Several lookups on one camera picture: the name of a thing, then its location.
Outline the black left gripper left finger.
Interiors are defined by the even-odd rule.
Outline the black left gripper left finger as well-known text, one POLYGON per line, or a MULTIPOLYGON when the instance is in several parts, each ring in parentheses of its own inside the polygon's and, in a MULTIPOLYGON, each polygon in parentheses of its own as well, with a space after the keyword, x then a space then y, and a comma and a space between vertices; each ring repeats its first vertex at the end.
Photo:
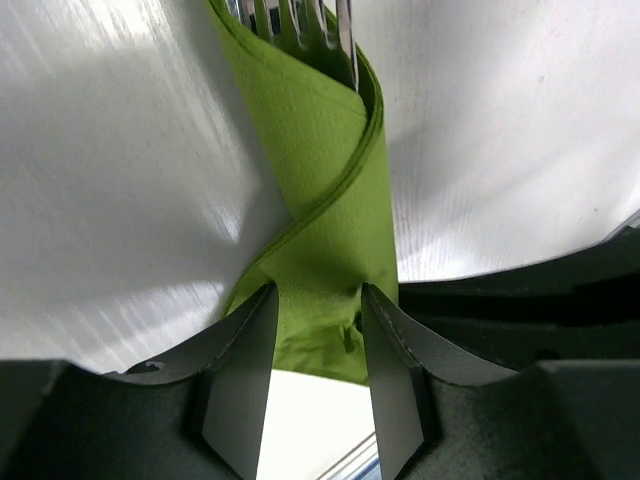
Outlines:
POLYGON ((5 479, 252 479, 278 317, 266 285, 226 318, 123 373, 1 365, 5 479))

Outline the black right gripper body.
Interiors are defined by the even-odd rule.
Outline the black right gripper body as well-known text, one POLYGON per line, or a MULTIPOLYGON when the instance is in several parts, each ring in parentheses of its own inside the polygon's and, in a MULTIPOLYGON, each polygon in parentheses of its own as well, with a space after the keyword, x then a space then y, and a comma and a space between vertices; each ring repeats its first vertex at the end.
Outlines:
POLYGON ((399 306, 465 350, 521 370, 542 360, 639 356, 639 232, 541 263, 405 283, 399 306))

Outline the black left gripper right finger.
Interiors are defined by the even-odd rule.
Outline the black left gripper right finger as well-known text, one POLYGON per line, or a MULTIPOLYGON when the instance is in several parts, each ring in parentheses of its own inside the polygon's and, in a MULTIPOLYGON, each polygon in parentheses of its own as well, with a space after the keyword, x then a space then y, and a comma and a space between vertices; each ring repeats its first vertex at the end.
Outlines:
POLYGON ((635 479, 637 360, 543 361, 514 371, 362 291, 385 479, 635 479))

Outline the green paper napkin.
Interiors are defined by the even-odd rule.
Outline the green paper napkin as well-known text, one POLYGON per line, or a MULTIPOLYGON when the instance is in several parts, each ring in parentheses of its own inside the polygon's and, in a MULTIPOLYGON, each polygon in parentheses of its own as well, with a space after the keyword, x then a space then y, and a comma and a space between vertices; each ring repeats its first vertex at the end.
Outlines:
POLYGON ((226 311, 274 283, 274 367, 365 384, 360 288, 398 295, 380 83, 365 57, 350 89, 260 39, 224 2, 210 11, 293 217, 241 275, 226 311))

